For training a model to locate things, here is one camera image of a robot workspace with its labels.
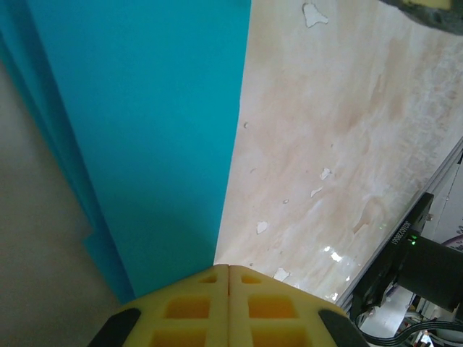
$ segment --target teal foam board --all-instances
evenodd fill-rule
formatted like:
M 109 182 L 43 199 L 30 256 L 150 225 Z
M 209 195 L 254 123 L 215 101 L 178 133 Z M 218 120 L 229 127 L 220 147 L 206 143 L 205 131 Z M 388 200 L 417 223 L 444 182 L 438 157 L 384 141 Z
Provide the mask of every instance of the teal foam board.
M 133 289 L 103 219 L 45 52 L 24 0 L 0 1 L 0 57 L 95 233 L 85 246 L 121 302 Z
M 250 1 L 28 4 L 135 295 L 211 266 Z

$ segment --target white wall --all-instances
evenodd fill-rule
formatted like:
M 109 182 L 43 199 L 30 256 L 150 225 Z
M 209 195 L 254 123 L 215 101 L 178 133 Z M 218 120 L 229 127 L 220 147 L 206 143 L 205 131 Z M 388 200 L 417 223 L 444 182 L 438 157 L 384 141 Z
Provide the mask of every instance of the white wall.
M 75 196 L 0 66 L 0 346 L 86 346 L 118 303 Z

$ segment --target black cable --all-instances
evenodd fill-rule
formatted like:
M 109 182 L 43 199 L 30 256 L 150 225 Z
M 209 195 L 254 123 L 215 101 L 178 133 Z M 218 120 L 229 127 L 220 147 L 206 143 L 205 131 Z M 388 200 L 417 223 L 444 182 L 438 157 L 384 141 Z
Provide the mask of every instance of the black cable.
M 428 331 L 428 336 L 432 338 L 433 340 L 438 341 L 443 346 L 458 346 L 458 347 L 463 346 L 463 342 L 446 340 L 445 338 L 442 338 L 441 336 L 437 336 L 429 331 Z
M 409 326 L 407 329 L 403 330 L 400 334 L 394 336 L 393 338 L 378 338 L 376 336 L 368 335 L 364 333 L 359 328 L 359 319 L 362 314 L 359 314 L 355 319 L 354 323 L 357 328 L 362 333 L 365 340 L 369 343 L 372 343 L 377 346 L 397 346 L 405 342 L 408 337 L 421 330 L 431 330 L 431 329 L 442 329 L 442 330 L 452 330 L 459 331 L 463 333 L 463 324 L 454 323 L 454 322 L 445 322 L 445 321 L 431 321 L 431 322 L 422 322 Z

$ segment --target black wire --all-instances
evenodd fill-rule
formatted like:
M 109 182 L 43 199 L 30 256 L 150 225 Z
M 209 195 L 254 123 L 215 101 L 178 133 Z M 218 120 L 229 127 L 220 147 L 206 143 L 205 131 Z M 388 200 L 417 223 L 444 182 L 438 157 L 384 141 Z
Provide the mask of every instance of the black wire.
M 362 314 L 359 314 L 357 318 L 355 318 L 355 325 L 362 333 L 365 340 L 369 343 L 372 343 L 377 346 L 397 346 L 403 342 L 405 342 L 408 337 L 421 330 L 431 330 L 431 329 L 442 329 L 442 330 L 452 330 L 452 331 L 459 331 L 463 333 L 463 324 L 454 323 L 454 322 L 445 322 L 445 321 L 431 321 L 431 322 L 422 322 L 417 323 L 414 325 L 409 326 L 407 329 L 403 330 L 400 334 L 394 336 L 393 338 L 378 338 L 376 336 L 368 335 L 364 333 L 359 328 L 359 320 Z

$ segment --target square cutout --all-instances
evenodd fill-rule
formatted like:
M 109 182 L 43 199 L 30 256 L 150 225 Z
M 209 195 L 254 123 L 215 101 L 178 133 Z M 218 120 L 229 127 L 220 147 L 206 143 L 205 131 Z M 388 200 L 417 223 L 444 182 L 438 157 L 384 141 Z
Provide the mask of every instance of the square cutout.
M 246 284 L 258 284 L 258 283 L 261 283 L 260 280 L 258 280 L 257 278 L 253 278 L 252 276 L 249 276 L 249 275 L 242 275 L 241 276 L 241 281 L 243 283 L 246 283 Z
M 154 332 L 150 347 L 204 347 L 205 329 L 169 329 Z
M 204 319 L 209 317 L 211 300 L 207 296 L 181 296 L 167 305 L 164 318 Z
M 250 318 L 297 318 L 292 301 L 281 295 L 251 295 L 247 299 Z
M 254 347 L 311 347 L 303 327 L 251 327 Z
M 210 275 L 210 276 L 200 280 L 200 283 L 215 283 L 215 282 L 217 282 L 217 275 L 216 274 Z

